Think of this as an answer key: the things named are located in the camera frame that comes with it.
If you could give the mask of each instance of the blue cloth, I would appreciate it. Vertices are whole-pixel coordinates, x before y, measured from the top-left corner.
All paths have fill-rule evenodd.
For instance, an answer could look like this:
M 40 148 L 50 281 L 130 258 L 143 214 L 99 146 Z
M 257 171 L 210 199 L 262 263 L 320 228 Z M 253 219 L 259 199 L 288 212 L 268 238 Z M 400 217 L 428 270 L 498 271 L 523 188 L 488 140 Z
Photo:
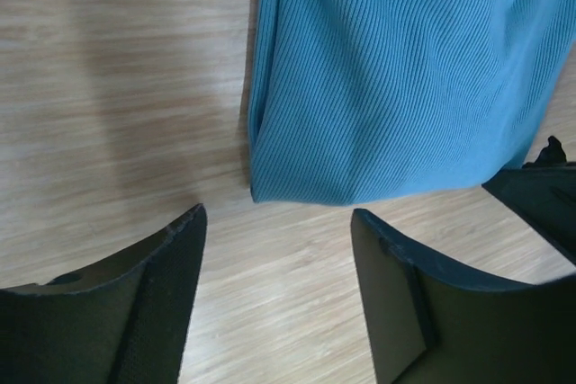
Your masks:
M 521 166 L 576 0 L 260 0 L 255 201 L 347 205 Z

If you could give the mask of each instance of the black object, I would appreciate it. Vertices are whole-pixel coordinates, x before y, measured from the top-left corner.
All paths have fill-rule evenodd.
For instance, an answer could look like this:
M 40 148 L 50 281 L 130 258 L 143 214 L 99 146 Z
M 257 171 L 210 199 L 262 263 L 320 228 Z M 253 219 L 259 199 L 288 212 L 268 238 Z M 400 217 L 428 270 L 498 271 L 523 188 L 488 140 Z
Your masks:
M 205 237 L 198 205 L 47 285 L 0 290 L 0 382 L 176 383 Z
M 481 272 L 355 210 L 352 241 L 378 382 L 569 383 L 576 275 L 528 285 Z
M 534 163 L 502 170 L 483 187 L 576 264 L 576 164 L 556 137 Z

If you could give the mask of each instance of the wooden surface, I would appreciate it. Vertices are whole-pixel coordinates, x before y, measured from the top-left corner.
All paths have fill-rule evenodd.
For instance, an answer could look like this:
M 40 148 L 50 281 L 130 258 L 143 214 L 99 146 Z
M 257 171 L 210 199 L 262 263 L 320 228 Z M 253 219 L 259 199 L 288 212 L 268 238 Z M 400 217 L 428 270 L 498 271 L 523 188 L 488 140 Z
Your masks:
M 181 382 L 373 383 L 350 209 L 249 198 L 255 0 L 0 6 L 0 284 L 87 265 L 203 201 Z M 575 94 L 573 52 L 536 149 L 554 133 L 576 158 Z M 489 272 L 538 282 L 574 271 L 480 189 L 367 207 Z

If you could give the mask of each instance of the ribbed fabric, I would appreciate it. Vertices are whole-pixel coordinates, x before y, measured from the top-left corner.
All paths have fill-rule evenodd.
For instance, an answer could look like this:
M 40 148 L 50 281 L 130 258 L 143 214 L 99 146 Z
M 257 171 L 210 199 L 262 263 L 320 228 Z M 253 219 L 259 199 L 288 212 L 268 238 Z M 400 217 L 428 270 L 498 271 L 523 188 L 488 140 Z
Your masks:
M 260 0 L 255 201 L 345 205 L 520 166 L 576 0 Z

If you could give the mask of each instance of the blue towel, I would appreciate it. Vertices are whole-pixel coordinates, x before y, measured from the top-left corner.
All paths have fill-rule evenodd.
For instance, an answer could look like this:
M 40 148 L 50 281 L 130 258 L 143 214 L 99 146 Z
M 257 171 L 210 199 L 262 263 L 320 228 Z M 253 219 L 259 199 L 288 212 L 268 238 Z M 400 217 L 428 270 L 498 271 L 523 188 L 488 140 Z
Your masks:
M 255 201 L 347 205 L 519 167 L 576 0 L 260 0 Z

